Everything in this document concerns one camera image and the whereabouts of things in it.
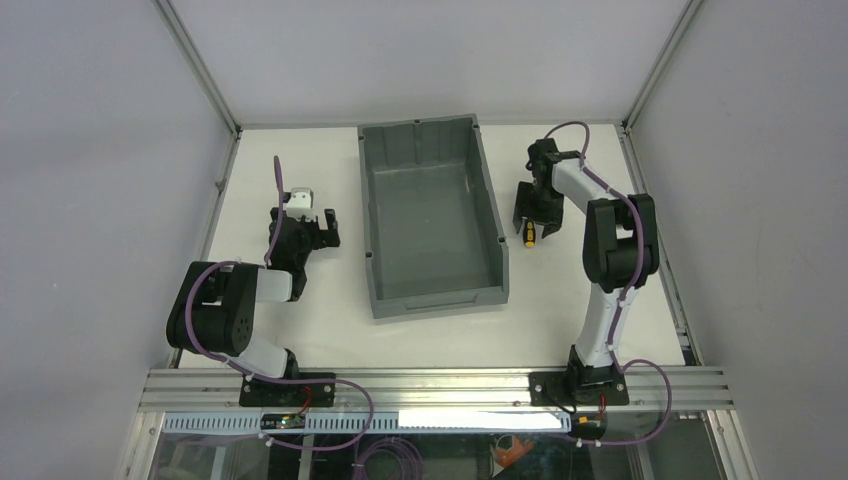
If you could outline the yellow black screwdriver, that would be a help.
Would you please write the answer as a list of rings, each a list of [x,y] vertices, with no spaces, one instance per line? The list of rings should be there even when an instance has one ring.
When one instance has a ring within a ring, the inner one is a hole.
[[[526,248],[533,248],[536,244],[536,228],[531,220],[525,220],[522,229],[522,238]]]

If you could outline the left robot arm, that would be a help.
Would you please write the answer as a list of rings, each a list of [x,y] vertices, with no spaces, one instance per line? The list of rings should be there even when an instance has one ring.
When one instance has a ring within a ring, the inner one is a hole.
[[[300,300],[306,264],[316,250],[340,246],[333,209],[326,226],[315,216],[270,210],[269,249],[262,264],[195,261],[186,271],[166,325],[170,346],[219,361],[247,376],[299,382],[295,354],[254,332],[256,305]]]

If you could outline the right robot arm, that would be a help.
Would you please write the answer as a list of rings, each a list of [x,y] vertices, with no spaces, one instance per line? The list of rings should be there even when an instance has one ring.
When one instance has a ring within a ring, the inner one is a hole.
[[[619,344],[638,291],[659,268],[656,210],[648,194],[625,195],[586,164],[543,138],[528,148],[532,181],[517,186],[513,225],[527,247],[558,232],[564,203],[585,216],[582,265],[591,284],[583,328],[566,366],[529,375],[535,406],[625,405],[629,401]]]

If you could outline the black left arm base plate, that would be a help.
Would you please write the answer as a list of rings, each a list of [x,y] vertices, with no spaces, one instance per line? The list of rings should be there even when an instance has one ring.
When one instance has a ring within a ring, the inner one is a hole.
[[[242,381],[238,404],[241,407],[301,408],[332,407],[336,375],[328,371],[301,372],[306,384],[283,385],[253,378]]]

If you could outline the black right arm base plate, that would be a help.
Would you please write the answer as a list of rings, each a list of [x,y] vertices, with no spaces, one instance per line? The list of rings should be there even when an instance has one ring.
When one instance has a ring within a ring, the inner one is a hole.
[[[625,378],[613,373],[611,379],[595,384],[580,384],[575,374],[566,370],[532,371],[528,375],[533,406],[625,406],[630,397]]]

